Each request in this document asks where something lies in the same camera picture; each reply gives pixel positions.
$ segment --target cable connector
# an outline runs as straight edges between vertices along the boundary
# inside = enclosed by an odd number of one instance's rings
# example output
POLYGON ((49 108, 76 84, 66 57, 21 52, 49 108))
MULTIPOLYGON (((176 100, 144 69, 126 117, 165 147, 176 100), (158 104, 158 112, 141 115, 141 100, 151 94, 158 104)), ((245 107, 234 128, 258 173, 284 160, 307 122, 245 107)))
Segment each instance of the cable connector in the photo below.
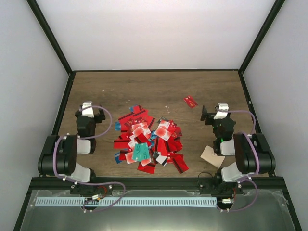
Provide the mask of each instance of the cable connector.
POLYGON ((96 194, 94 196, 92 196, 92 200, 101 200, 103 198, 103 195, 102 194, 96 194))
POLYGON ((228 199, 222 199, 221 202, 223 204, 233 204, 234 200, 231 198, 228 198, 228 199))

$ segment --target pile of cards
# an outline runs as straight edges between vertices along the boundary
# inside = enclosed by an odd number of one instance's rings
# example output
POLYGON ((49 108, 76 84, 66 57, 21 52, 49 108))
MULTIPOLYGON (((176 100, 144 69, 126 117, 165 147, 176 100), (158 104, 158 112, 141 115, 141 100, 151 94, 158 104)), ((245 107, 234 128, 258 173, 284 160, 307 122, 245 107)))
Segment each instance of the pile of cards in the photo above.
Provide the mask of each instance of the pile of cards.
POLYGON ((139 162, 137 170, 150 174, 154 174, 156 164, 167 163, 173 163, 179 173, 187 171, 183 155, 177 153, 182 149, 180 127, 173 120, 161 117, 158 128, 151 130, 155 118, 148 115, 149 110, 134 105, 130 111, 115 123, 115 130, 121 131, 114 140, 114 149, 121 149, 115 154, 116 162, 139 162))

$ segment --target playing card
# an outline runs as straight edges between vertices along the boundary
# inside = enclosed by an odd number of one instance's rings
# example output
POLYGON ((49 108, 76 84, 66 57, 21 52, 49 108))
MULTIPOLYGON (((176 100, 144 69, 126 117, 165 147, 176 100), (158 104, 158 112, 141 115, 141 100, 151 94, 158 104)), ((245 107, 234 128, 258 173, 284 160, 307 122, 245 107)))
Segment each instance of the playing card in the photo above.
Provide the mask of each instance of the playing card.
POLYGON ((197 106, 197 102, 189 95, 187 97, 184 98, 185 103, 187 103, 187 105, 190 108, 194 108, 195 106, 197 106))

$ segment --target blue card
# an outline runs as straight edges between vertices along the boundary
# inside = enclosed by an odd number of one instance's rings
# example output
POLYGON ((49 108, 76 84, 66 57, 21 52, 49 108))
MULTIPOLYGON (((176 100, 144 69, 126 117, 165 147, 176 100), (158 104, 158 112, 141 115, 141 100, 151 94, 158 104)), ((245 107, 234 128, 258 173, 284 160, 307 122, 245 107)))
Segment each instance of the blue card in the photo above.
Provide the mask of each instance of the blue card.
POLYGON ((121 124, 120 124, 120 122, 116 122, 116 123, 115 123, 115 130, 116 130, 116 131, 120 131, 120 130, 121 130, 121 124))
POLYGON ((117 164, 123 161, 123 160, 120 160, 120 153, 116 153, 114 156, 115 156, 115 160, 117 164))
POLYGON ((137 104, 132 105, 132 106, 129 108, 131 112, 133 112, 133 107, 134 107, 134 106, 137 106, 137 104))

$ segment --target teal card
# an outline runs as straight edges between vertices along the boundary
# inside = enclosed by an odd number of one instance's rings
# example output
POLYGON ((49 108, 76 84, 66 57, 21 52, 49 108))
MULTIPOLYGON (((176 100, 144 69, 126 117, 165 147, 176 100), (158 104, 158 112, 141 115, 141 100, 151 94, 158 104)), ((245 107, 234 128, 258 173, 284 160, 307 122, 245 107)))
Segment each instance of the teal card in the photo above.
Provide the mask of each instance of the teal card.
POLYGON ((133 151, 133 160, 142 161, 150 158, 149 148, 147 143, 137 143, 133 151))

